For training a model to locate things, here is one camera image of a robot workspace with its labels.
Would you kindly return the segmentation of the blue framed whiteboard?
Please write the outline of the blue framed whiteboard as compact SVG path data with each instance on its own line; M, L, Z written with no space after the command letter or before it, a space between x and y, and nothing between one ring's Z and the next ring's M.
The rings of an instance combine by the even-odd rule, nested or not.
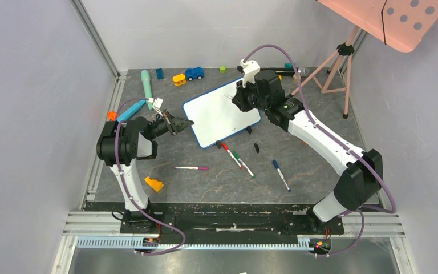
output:
M223 84L182 104L186 118L194 122L192 132L200 148L213 146L217 140L223 141L261 121L257 109L242 112L224 96L234 96L239 81Z

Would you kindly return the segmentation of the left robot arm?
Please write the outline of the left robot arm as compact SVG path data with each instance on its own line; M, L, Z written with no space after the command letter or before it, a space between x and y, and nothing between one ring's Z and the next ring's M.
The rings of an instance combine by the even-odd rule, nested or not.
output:
M176 135L194 121L172 115L167 110L149 121L142 116L126 121L106 122L99 136L96 152L115 175L125 200L121 217L121 233L151 233L160 224L151 211L136 162L155 159L156 138L166 133Z

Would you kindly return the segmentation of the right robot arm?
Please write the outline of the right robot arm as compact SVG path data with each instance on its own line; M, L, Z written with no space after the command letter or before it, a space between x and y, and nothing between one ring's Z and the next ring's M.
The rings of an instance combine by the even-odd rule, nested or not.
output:
M272 70L255 74L253 82L242 78L236 84L232 103L242 112L263 111L268 120L306 142L339 174L339 180L325 198L308 211L306 224L314 233L323 232L334 217L360 208L381 189L382 156L347 144L321 123L304 104L285 95L279 76Z

